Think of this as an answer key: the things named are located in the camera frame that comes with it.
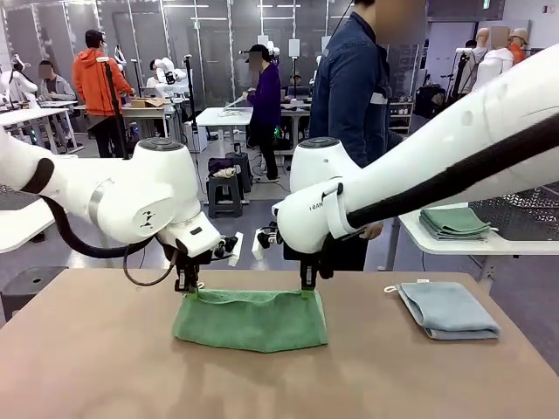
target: brown tabletop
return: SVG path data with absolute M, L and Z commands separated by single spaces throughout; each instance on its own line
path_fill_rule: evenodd
M 383 293 L 418 278 L 464 284 L 501 339 L 427 338 L 397 294 Z M 202 271 L 201 279 L 231 289 L 299 283 L 290 271 Z M 139 288 L 120 270 L 65 271 L 0 330 L 0 417 L 557 417 L 557 376 L 471 277 L 337 273 L 319 289 L 329 345 L 255 354 L 173 339 L 181 296 L 172 280 Z

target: stool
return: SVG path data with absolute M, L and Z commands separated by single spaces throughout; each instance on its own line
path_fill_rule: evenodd
M 231 203 L 221 203 L 222 201 L 231 201 Z M 210 176 L 208 181 L 208 215 L 210 218 L 220 216 L 242 216 L 243 202 L 241 201 L 241 193 L 238 187 L 238 178 L 233 176 L 230 178 L 221 178 Z
M 227 153 L 226 159 L 233 162 L 235 167 L 240 167 L 241 181 L 243 183 L 243 191 L 250 192 L 252 187 L 251 163 L 248 160 L 247 153 Z
M 30 268 L 19 273 L 7 286 L 0 290 L 3 315 L 10 320 L 14 312 L 21 310 L 33 297 L 49 285 L 67 266 Z

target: person's hand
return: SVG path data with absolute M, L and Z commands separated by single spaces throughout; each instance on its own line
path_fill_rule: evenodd
M 371 223 L 367 227 L 363 233 L 359 235 L 360 238 L 364 238 L 366 240 L 373 240 L 381 235 L 383 232 L 383 224 L 382 223 Z

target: purple hoodie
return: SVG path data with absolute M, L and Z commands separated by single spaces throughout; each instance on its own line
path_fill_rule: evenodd
M 281 116 L 280 72 L 275 64 L 270 64 L 261 74 L 256 92 L 248 95 L 254 107 L 251 123 L 276 128 Z

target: green cloth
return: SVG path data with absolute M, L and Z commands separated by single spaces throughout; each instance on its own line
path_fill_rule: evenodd
M 422 209 L 419 222 L 437 240 L 485 240 L 491 230 L 470 208 Z
M 209 347 L 263 353 L 328 343 L 318 292 L 200 290 L 187 295 L 173 335 Z

